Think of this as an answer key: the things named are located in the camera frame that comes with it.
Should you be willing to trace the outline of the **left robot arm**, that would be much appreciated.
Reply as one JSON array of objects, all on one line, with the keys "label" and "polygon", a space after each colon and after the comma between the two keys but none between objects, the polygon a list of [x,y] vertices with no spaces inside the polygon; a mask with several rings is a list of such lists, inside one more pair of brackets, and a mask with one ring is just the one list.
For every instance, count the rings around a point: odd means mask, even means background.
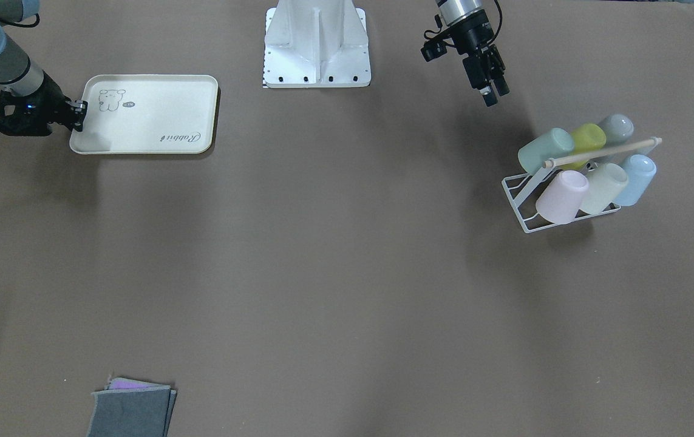
[{"label": "left robot arm", "polygon": [[446,25],[437,36],[442,53],[447,47],[463,55],[463,67],[471,87],[493,107],[499,96],[510,92],[505,80],[505,64],[495,41],[499,30],[493,27],[481,1],[438,1],[439,17]]}]

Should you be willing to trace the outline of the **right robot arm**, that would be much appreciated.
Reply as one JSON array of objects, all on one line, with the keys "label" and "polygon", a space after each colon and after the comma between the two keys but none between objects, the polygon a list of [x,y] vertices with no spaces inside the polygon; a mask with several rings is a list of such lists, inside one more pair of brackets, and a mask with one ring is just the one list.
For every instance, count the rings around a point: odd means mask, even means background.
[{"label": "right robot arm", "polygon": [[88,104],[71,100],[60,86],[5,32],[33,28],[39,1],[0,1],[0,133],[46,137],[52,124],[82,132]]}]

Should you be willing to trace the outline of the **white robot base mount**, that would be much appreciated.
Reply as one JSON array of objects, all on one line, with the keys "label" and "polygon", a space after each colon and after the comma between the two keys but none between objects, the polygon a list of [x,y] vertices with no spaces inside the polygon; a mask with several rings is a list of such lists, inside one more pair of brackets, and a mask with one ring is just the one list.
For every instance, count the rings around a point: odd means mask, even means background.
[{"label": "white robot base mount", "polygon": [[265,14],[267,89],[368,87],[366,11],[352,1],[280,1]]}]

